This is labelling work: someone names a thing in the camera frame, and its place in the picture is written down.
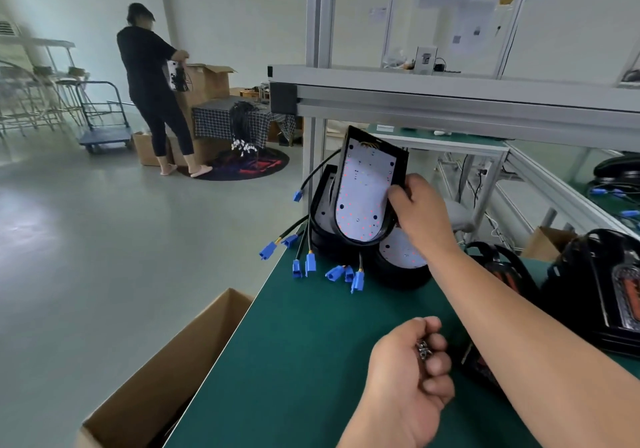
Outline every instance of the foot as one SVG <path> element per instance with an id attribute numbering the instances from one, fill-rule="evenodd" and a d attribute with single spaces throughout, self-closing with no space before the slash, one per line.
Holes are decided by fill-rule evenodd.
<path id="1" fill-rule="evenodd" d="M 213 167 L 210 167 L 209 165 L 200 165 L 199 170 L 196 170 L 193 173 L 191 173 L 191 170 L 189 170 L 189 173 L 191 175 L 191 178 L 195 179 L 196 177 L 200 177 L 200 176 L 203 176 L 204 174 L 208 174 L 211 170 L 213 170 Z"/>
<path id="2" fill-rule="evenodd" d="M 169 164 L 167 167 L 161 167 L 160 168 L 160 175 L 161 176 L 170 176 L 173 172 L 175 172 L 175 169 L 177 169 L 178 166 L 177 165 L 171 165 Z"/>

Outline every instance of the woman in black clothing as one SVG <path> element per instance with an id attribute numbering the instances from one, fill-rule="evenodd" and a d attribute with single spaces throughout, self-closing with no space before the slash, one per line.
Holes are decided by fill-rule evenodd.
<path id="1" fill-rule="evenodd" d="M 118 47 L 127 70 L 129 95 L 151 130 L 160 174 L 167 176 L 176 169 L 166 158 L 165 123 L 178 138 L 191 177 L 210 172 L 211 167 L 196 163 L 187 121 L 163 71 L 167 61 L 184 62 L 189 53 L 174 49 L 152 31 L 154 15 L 141 3 L 129 6 L 127 22 L 129 26 L 118 32 Z"/>

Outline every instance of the vent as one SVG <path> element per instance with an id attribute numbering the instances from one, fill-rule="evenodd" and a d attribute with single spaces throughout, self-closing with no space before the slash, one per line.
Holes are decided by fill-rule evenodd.
<path id="1" fill-rule="evenodd" d="M 11 22 L 0 21 L 0 35 L 15 35 Z"/>

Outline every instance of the metal screws in hand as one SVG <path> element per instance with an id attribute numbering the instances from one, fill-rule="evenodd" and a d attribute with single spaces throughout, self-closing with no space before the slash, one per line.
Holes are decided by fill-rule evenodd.
<path id="1" fill-rule="evenodd" d="M 429 349 L 427 342 L 424 339 L 418 340 L 415 345 L 415 348 L 418 349 L 418 354 L 422 360 L 427 360 L 429 357 L 433 355 L 433 351 Z"/>

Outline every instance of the grey floor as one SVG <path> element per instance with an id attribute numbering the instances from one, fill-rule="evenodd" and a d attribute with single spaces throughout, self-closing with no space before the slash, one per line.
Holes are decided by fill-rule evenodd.
<path id="1" fill-rule="evenodd" d="M 243 182 L 161 177 L 70 133 L 0 140 L 0 447 L 69 447 L 82 420 L 301 214 L 301 149 Z"/>

